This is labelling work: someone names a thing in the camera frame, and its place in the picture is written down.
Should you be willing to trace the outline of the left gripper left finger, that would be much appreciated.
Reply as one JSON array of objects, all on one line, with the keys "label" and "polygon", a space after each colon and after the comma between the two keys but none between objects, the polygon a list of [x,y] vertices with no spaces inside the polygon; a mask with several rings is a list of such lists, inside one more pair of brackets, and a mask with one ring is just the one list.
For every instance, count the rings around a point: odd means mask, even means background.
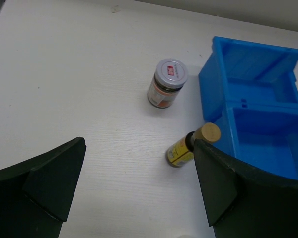
[{"label": "left gripper left finger", "polygon": [[67,221],[86,153],[77,137],[0,170],[0,238],[57,238]]}]

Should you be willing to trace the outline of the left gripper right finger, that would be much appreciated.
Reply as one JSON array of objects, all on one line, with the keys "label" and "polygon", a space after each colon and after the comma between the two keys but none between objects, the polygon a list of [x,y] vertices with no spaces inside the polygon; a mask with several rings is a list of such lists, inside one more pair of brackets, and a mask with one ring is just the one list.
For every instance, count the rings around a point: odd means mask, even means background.
[{"label": "left gripper right finger", "polygon": [[194,162],[218,238],[298,238],[298,180],[278,176],[198,139]]}]

